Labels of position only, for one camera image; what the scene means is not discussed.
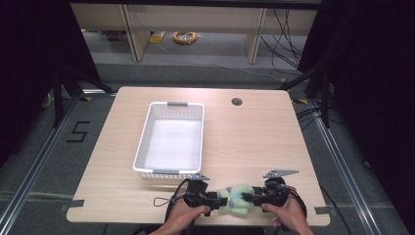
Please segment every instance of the gray carpet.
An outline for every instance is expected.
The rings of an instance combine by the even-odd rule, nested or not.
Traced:
[[[281,85],[279,79],[284,77],[291,80],[295,77],[265,69],[249,71],[271,74],[275,78],[240,70],[206,67],[97,65],[97,69],[104,83],[113,88],[135,85],[275,89]],[[293,99],[304,98],[302,91],[305,85],[306,82],[291,89],[290,95]],[[82,86],[92,87],[87,83],[82,83]],[[70,197],[75,193],[113,101],[114,97],[93,97],[89,102],[79,101],[76,104],[59,142],[34,185],[32,194],[23,206],[10,234],[103,234],[105,229],[106,234],[131,234],[139,227],[138,224],[106,226],[106,224],[70,223],[66,220],[65,210],[62,209],[62,206],[67,205]],[[310,107],[295,104],[294,108],[298,113]],[[53,107],[48,107],[39,115],[27,134],[21,150],[0,169],[0,191],[2,192],[0,207],[2,209],[10,200],[10,194],[6,192],[17,190],[46,140],[53,123],[53,112]],[[364,198],[381,225],[383,233],[408,234],[377,181],[376,175],[369,168],[362,166],[361,161],[364,157],[347,131],[346,125],[342,123],[339,112],[335,109],[331,110],[330,119],[331,131]],[[80,139],[80,135],[71,133],[78,121],[89,121],[89,123],[80,124],[77,129],[88,131],[88,133],[83,142],[69,143],[68,140]],[[320,184],[340,208],[352,234],[365,234],[362,222],[321,137],[316,121],[312,119],[301,121],[300,126],[304,128],[304,140]],[[332,209],[332,202],[327,197],[325,199],[329,208]],[[273,232],[272,228],[265,230],[267,234]],[[332,215],[329,226],[313,227],[313,231],[316,234],[347,234],[346,226],[338,214]],[[290,233],[280,231],[278,234]]]

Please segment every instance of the human hand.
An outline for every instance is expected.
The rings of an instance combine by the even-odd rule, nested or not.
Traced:
[[[272,212],[277,215],[278,218],[275,219],[272,226],[277,227],[282,223],[296,234],[313,234],[301,206],[294,196],[289,195],[286,204],[281,208],[271,204],[262,204],[261,207],[265,212]]]
[[[207,206],[189,208],[183,199],[179,199],[171,209],[167,222],[151,234],[178,235],[182,230],[185,230],[194,219],[200,217],[201,213],[207,212],[210,212],[210,208]]]

